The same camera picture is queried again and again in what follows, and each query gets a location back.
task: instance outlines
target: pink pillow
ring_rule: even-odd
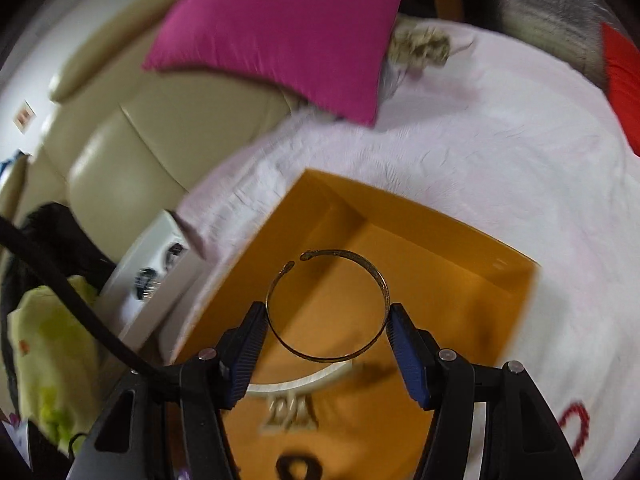
[[[266,79],[373,126],[400,0],[180,0],[142,67],[209,66]]]

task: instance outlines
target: screw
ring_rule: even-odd
[[[449,348],[443,348],[438,352],[438,357],[443,361],[455,361],[456,358],[458,357],[458,354],[456,354],[453,350],[450,350]]]
[[[202,350],[200,350],[200,352],[198,352],[198,359],[200,359],[201,361],[209,361],[216,355],[218,355],[218,352],[216,352],[215,348],[203,348]]]
[[[524,371],[524,365],[520,361],[509,361],[507,368],[512,374],[519,374]]]

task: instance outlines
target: gold bangle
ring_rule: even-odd
[[[353,253],[352,251],[346,251],[342,249],[322,249],[317,251],[305,251],[304,253],[300,254],[300,261],[306,262],[307,260],[315,258],[316,256],[337,256],[339,258],[351,260],[352,262],[358,264],[363,269],[365,269],[371,275],[371,277],[374,280],[376,280],[376,283],[378,284],[378,286],[380,287],[380,291],[382,292],[382,297],[385,300],[385,318],[382,321],[382,326],[380,327],[380,330],[378,331],[378,333],[373,337],[371,341],[369,341],[366,345],[364,345],[359,350],[356,350],[355,352],[352,352],[350,354],[342,355],[338,357],[316,357],[313,355],[308,355],[308,354],[305,354],[304,352],[300,352],[299,350],[296,350],[295,348],[285,343],[284,340],[280,337],[280,335],[276,331],[276,329],[273,327],[273,322],[271,321],[271,316],[269,313],[269,301],[271,300],[271,295],[273,294],[273,291],[276,288],[276,285],[278,284],[278,282],[282,279],[282,277],[285,274],[287,274],[296,265],[296,263],[293,260],[291,260],[290,262],[287,262],[287,264],[282,268],[282,270],[278,273],[278,275],[275,277],[275,279],[271,282],[271,285],[269,286],[269,290],[267,291],[267,297],[264,300],[264,306],[267,312],[267,320],[269,322],[269,326],[271,327],[271,330],[273,331],[273,335],[276,336],[276,339],[280,342],[280,344],[283,345],[284,348],[289,350],[289,352],[291,352],[292,354],[297,355],[298,357],[301,357],[303,359],[306,359],[307,361],[313,361],[315,363],[341,363],[343,361],[348,361],[350,359],[356,358],[357,356],[366,352],[369,348],[373,346],[373,344],[378,340],[378,338],[385,331],[386,319],[389,316],[389,307],[391,305],[389,289],[388,289],[388,286],[386,286],[385,279],[382,277],[382,274],[380,274],[379,270],[377,270],[376,267],[373,266],[373,264],[369,260],[367,260],[363,256],[360,256],[357,253]]]

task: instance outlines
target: beige leather sofa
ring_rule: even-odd
[[[50,98],[59,107],[27,164],[22,193],[13,192],[15,224],[43,203],[65,203],[118,261],[160,210],[175,208],[212,168],[296,107],[292,94],[235,76],[142,72],[175,1],[135,2],[53,78]],[[4,369],[0,408],[8,413],[3,376]]]

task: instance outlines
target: white blanket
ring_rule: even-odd
[[[640,438],[640,164],[603,94],[567,65],[497,34],[441,25],[458,40],[473,35],[472,47],[407,76],[374,129],[302,110],[183,201],[178,214],[213,272],[182,336],[305,168],[348,176],[542,266],[504,358],[525,364],[558,418],[583,403],[590,434],[578,463],[586,480],[613,478]],[[567,423],[571,443],[578,427]]]

